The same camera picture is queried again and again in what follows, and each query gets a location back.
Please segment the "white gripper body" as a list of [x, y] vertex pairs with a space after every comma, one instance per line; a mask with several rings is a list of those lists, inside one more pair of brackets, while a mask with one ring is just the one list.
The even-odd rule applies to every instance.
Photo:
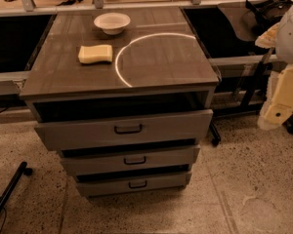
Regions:
[[293, 114], [293, 64], [271, 72], [266, 97], [257, 124], [268, 131], [280, 127]]

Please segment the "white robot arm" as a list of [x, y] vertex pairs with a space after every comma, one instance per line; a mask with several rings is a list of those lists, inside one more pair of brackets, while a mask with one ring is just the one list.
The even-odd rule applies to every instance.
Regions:
[[282, 17], [260, 35], [255, 45], [262, 48], [275, 47], [278, 59], [287, 63], [280, 72], [272, 72], [267, 87], [258, 126], [262, 130], [280, 127], [293, 114], [293, 5]]

